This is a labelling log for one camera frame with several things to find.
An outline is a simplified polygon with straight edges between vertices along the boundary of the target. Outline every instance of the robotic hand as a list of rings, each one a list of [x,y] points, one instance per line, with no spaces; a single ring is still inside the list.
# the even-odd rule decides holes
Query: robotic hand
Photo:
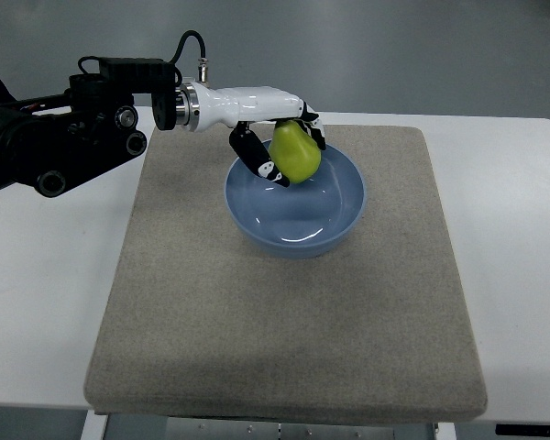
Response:
[[[198,39],[201,58],[199,80],[184,82],[175,63],[188,37]],[[99,62],[99,73],[83,68],[88,60]],[[83,57],[78,66],[82,74],[70,77],[63,94],[0,103],[0,189],[20,182],[55,197],[142,154],[147,140],[137,131],[132,94],[151,94],[160,130],[179,125],[201,132],[217,123],[233,128],[229,143],[243,163],[283,186],[289,180],[251,123],[293,119],[325,149],[318,114],[297,96],[271,87],[208,88],[205,45],[195,31],[183,34],[170,61]],[[69,113],[45,114],[65,106]]]
[[[256,176],[289,186],[261,141],[249,129],[259,121],[293,119],[325,149],[324,127],[318,114],[297,96],[272,87],[237,87],[211,90],[199,82],[181,87],[177,123],[189,131],[204,131],[216,123],[234,128],[230,146]]]

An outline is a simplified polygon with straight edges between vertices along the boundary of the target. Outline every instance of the silver metal ring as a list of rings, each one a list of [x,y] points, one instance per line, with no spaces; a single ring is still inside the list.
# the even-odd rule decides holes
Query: silver metal ring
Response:
[[[190,131],[195,131],[200,122],[200,102],[198,101],[198,93],[190,82],[182,84],[181,90],[185,93],[190,107],[189,121],[184,125],[188,126]]]

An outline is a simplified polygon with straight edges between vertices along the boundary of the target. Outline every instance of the yellow-green pear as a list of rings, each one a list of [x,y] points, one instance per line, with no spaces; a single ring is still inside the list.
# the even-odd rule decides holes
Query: yellow-green pear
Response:
[[[322,152],[315,140],[291,120],[275,124],[269,154],[291,183],[300,183],[312,177],[322,160]]]

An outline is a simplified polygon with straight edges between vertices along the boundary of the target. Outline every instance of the beige felt mat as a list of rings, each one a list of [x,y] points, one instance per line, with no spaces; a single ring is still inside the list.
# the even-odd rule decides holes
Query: beige felt mat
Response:
[[[327,142],[366,177],[367,209],[336,249],[285,260],[249,243],[226,210],[229,131],[150,140],[85,382],[95,410],[318,424],[483,413],[422,133],[328,126]]]

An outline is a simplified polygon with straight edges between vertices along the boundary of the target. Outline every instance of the light blue ceramic bowl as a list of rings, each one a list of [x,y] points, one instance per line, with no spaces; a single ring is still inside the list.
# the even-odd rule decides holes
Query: light blue ceramic bowl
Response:
[[[347,236],[362,216],[367,190],[352,160],[327,145],[318,171],[289,188],[255,176],[235,160],[225,199],[238,228],[261,249],[276,257],[309,259]]]

